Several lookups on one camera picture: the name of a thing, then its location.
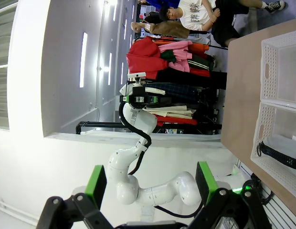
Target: ceiling light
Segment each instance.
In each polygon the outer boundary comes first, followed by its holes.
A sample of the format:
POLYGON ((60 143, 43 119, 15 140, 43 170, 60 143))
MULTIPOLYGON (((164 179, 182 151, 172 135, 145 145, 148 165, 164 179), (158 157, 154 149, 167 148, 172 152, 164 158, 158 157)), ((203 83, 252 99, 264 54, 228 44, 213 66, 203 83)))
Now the ceiling light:
POLYGON ((116 6, 117 6, 117 4, 114 6, 113 21, 115 21, 115 17, 116 17, 116 6))
POLYGON ((112 53, 110 53, 110 59, 109 59, 108 85, 111 84, 111 64, 112 64, 112 53))
POLYGON ((81 62, 80 62, 80 83, 79 87, 84 86, 85 80, 85 54, 86 54, 86 42, 87 42, 87 33, 83 33, 82 40, 82 51, 81 51, 81 62))
POLYGON ((124 71, 124 62, 121 63, 120 84, 123 84, 123 71, 124 71))
POLYGON ((125 33, 124 33, 124 40, 126 39, 126 29, 127 29, 127 19, 125 20, 125 33))
POLYGON ((132 20, 133 20, 133 16, 134 16, 134 5, 133 5, 133 10, 132 10, 132 20))

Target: plaid shirt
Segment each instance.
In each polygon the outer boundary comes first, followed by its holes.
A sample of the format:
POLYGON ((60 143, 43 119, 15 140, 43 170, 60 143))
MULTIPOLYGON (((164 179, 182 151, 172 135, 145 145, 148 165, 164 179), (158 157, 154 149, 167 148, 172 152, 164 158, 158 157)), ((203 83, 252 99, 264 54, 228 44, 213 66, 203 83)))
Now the plaid shirt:
POLYGON ((147 83, 143 86, 164 90, 166 92, 166 95, 175 96, 195 102, 198 101, 197 88, 192 86, 177 83, 147 83))

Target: red jacket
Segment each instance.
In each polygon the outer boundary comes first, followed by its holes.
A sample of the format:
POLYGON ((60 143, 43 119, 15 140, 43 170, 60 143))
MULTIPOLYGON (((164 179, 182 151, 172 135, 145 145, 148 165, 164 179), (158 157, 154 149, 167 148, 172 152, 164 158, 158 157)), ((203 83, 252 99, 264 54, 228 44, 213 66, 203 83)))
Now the red jacket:
POLYGON ((147 79, 155 80, 159 70, 168 67, 160 58, 160 50, 150 37, 135 42, 126 55, 130 73, 146 72, 147 79))

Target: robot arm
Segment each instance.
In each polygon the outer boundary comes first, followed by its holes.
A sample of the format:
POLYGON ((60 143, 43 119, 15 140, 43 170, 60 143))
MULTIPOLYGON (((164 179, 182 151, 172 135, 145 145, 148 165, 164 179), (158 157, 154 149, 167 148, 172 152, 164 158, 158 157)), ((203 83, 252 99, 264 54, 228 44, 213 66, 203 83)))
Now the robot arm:
MULTIPOLYGON (((123 114, 121 118, 150 135, 157 125, 157 119, 141 109, 133 108, 129 103, 122 103, 123 114)), ((200 194, 194 177, 188 172, 182 172, 172 180, 155 187, 140 188, 138 180, 128 175, 130 164, 136 160, 141 152, 145 152, 147 139, 141 137, 135 147, 120 149, 112 154, 109 160, 107 174, 109 181, 116 184, 116 197, 123 204, 138 202, 144 205, 159 205, 168 203, 179 195, 187 205, 195 205, 200 201, 200 194)))

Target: black cable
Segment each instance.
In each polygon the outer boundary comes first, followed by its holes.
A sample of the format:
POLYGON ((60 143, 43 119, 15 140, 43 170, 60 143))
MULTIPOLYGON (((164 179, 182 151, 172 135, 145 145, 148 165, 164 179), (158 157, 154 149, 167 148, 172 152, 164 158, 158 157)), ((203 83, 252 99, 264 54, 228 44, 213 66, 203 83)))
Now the black cable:
POLYGON ((142 160, 143 160, 144 154, 145 154, 144 151, 142 151, 142 152, 140 153, 140 155, 139 155, 139 157, 138 157, 138 160, 137 160, 137 164, 136 164, 136 166, 134 167, 134 169, 133 169, 131 172, 129 172, 129 175, 133 175, 133 174, 135 174, 136 171, 138 171, 138 169, 139 169, 139 167, 140 167, 140 164, 142 163, 142 160))
POLYGON ((179 214, 177 214, 177 213, 173 213, 173 212, 171 212, 171 211, 169 211, 169 210, 167 210, 167 209, 165 209, 165 208, 163 208, 163 207, 161 207, 161 206, 154 206, 154 207, 155 207, 156 209, 158 209, 158 210, 161 210, 161 211, 163 211, 163 212, 165 212, 165 213, 171 215, 171 216, 186 219, 186 218, 192 218, 192 217, 195 217, 195 216, 199 213, 199 211, 201 210, 201 208, 203 207, 203 202, 201 201, 201 203, 200 203, 198 209, 197 209, 195 212, 191 213, 190 215, 179 215, 179 214))
POLYGON ((243 189, 246 188, 246 186, 250 187, 252 190, 254 190, 257 193, 258 197, 261 200, 262 205, 267 205, 272 199, 272 197, 274 196, 273 191, 271 191, 267 198, 263 198, 262 182, 255 174, 251 175, 251 180, 247 180, 243 184, 243 189))
MULTIPOLYGON (((144 133, 143 131, 135 128, 133 125, 131 125, 125 118, 124 116, 124 112, 123 112, 123 109, 124 109, 124 105, 126 104, 126 102, 121 102, 120 105, 119 105, 119 109, 118 109, 118 113, 119 113, 119 116, 120 116, 120 120, 121 122, 129 129, 131 130, 132 132, 134 133, 137 133, 138 135, 140 135, 141 137, 145 138, 147 140, 147 143, 145 144, 145 147, 148 148, 150 145, 151 145, 151 137, 144 133)), ((136 171, 138 171, 139 169, 139 166, 143 160, 143 157, 144 157, 144 154, 145 152, 142 151, 138 157, 138 160, 137 160, 137 164, 135 166, 135 168, 129 173, 129 175, 133 175, 135 174, 136 171)))
POLYGON ((210 47, 216 48, 216 49, 224 49, 224 50, 228 50, 227 48, 223 48, 220 46, 214 46, 214 45, 209 45, 210 47))
POLYGON ((115 229, 130 229, 130 228, 165 228, 165 227, 168 227, 168 228, 186 228, 187 225, 184 224, 184 223, 179 223, 179 222, 169 222, 168 224, 162 224, 162 225, 134 225, 134 226, 131 226, 131 225, 128 225, 128 224, 122 224, 122 225, 119 225, 117 227, 115 227, 115 229))

